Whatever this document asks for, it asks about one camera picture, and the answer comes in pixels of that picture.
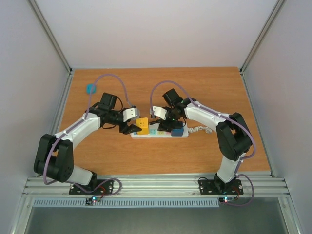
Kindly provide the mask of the yellow cube socket adapter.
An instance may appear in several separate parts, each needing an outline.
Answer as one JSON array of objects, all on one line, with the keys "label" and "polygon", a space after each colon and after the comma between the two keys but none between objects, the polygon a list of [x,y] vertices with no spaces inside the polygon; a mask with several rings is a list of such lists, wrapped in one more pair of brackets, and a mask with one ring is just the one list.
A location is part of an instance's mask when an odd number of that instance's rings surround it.
[{"label": "yellow cube socket adapter", "polygon": [[142,117],[136,119],[136,126],[141,130],[137,131],[138,135],[148,135],[149,134],[149,122],[147,117]]}]

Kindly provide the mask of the white power strip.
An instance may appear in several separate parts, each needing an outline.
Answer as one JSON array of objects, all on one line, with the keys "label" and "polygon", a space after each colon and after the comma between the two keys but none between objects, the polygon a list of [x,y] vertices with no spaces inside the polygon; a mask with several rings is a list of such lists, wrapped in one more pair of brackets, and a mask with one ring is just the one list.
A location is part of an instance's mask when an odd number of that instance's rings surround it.
[{"label": "white power strip", "polygon": [[158,131],[159,124],[154,124],[149,127],[149,134],[138,135],[137,133],[131,133],[132,139],[159,139],[159,138],[187,138],[189,136],[187,125],[183,128],[183,134],[181,136],[172,136],[169,132]]}]

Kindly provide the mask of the dark blue cube adapter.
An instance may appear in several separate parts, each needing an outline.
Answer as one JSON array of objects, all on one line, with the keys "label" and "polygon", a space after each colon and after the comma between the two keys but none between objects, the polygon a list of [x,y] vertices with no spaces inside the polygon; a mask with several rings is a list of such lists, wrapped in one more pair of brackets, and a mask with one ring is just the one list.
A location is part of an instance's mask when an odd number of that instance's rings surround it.
[{"label": "dark blue cube adapter", "polygon": [[172,129],[171,130],[171,136],[172,137],[182,137],[184,134],[184,128],[180,128],[180,129]]}]

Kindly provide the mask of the cyan plug adapter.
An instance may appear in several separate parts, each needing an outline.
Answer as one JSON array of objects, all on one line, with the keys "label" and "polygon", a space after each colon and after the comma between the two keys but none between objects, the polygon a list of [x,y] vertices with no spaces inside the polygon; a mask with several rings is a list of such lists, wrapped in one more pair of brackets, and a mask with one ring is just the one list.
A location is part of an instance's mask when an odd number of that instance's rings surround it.
[{"label": "cyan plug adapter", "polygon": [[87,94],[94,94],[96,92],[96,89],[96,85],[92,83],[87,84],[85,87],[85,91]]}]

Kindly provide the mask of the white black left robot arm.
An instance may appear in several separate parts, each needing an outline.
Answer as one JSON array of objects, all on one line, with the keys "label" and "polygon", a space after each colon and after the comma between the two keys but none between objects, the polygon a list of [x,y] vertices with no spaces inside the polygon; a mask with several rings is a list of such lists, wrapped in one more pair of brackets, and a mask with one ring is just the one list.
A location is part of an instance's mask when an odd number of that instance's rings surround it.
[{"label": "white black left robot arm", "polygon": [[74,165],[74,149],[91,133],[103,128],[105,124],[119,127],[119,132],[127,135],[141,130],[130,121],[139,118],[139,110],[135,106],[115,109],[118,96],[103,93],[101,100],[89,106],[75,123],[54,135],[44,134],[39,140],[34,172],[42,175],[44,183],[47,179],[54,182],[73,183],[87,194],[97,191],[99,185],[97,174]]}]

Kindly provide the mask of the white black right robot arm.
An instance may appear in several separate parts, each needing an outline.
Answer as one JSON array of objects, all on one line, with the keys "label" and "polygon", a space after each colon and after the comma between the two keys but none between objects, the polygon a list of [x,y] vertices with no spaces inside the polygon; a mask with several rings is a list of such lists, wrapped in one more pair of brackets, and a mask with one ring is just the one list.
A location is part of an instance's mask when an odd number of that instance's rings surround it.
[{"label": "white black right robot arm", "polygon": [[194,120],[216,132],[222,153],[220,168],[214,176],[214,187],[219,194],[228,192],[235,181],[239,165],[251,146],[255,146],[243,116],[237,112],[225,114],[204,106],[194,98],[183,99],[175,89],[163,95],[165,107],[154,106],[150,102],[151,117],[159,119],[159,127],[164,131],[173,128],[180,118]]}]

